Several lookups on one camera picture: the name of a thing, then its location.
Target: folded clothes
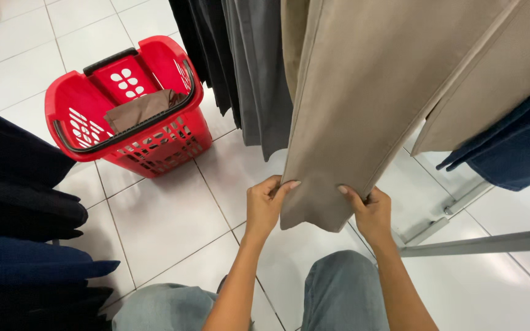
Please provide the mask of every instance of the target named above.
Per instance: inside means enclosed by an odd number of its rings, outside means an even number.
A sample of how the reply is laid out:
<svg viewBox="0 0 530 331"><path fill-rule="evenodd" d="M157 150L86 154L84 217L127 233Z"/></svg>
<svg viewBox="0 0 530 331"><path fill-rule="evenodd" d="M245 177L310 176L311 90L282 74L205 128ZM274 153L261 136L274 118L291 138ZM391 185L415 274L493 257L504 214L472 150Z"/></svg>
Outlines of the folded clothes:
<svg viewBox="0 0 530 331"><path fill-rule="evenodd" d="M162 89L109 110L104 119L115 133L122 132L181 103L186 97L172 89Z"/></svg>

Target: pant leg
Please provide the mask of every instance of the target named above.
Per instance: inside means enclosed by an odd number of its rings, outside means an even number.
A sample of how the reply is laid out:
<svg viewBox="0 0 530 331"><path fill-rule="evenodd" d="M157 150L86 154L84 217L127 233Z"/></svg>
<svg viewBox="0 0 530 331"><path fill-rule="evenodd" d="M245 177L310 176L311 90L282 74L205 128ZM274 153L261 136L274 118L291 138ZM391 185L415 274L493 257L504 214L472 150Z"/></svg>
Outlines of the pant leg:
<svg viewBox="0 0 530 331"><path fill-rule="evenodd" d="M314 263L305 279L301 331L389 330L378 269L344 250Z"/></svg>
<svg viewBox="0 0 530 331"><path fill-rule="evenodd" d="M112 320L114 331L201 331L217 295L197 286L156 284L137 290Z"/></svg>

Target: clothing rack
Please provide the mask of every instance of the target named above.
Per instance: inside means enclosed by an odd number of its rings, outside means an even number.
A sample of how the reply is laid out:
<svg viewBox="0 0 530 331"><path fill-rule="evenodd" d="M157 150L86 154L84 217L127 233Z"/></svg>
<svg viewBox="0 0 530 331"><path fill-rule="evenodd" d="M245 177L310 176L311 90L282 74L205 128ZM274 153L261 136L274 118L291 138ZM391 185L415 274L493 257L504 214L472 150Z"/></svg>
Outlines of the clothing rack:
<svg viewBox="0 0 530 331"><path fill-rule="evenodd" d="M453 204L445 207L443 211L446 215L453 216L493 188L494 185L487 181L483 181L459 200L455 200ZM453 242L438 244L419 245L447 224L449 224L449 219L447 219L447 217L442 217L438 221L432 222L429 227L406 243L403 242L401 237L392 230L392 235L399 247L401 257L530 251L530 231L466 240L455 240Z"/></svg>

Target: person's left hand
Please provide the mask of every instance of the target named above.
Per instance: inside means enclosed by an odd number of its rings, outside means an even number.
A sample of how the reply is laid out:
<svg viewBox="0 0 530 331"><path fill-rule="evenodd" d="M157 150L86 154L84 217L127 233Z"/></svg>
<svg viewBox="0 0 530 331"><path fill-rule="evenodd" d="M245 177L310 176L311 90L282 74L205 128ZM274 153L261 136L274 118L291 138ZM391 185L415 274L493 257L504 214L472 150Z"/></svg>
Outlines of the person's left hand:
<svg viewBox="0 0 530 331"><path fill-rule="evenodd" d="M274 175L247 190L247 229L244 237L251 242L265 244L265 240L277 224L286 194L300 184Z"/></svg>

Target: forearm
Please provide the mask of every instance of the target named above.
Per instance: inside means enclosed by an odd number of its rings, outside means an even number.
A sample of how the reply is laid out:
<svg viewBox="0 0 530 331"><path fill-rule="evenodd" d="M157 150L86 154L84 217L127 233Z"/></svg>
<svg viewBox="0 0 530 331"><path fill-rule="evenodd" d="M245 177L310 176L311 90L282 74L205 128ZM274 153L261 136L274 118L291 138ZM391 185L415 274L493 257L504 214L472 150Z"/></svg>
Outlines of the forearm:
<svg viewBox="0 0 530 331"><path fill-rule="evenodd" d="M402 263L395 243L374 247L391 331L438 330Z"/></svg>
<svg viewBox="0 0 530 331"><path fill-rule="evenodd" d="M247 240L243 237L239 252L205 322L203 331L248 330L251 322L257 262L263 244L264 241Z"/></svg>

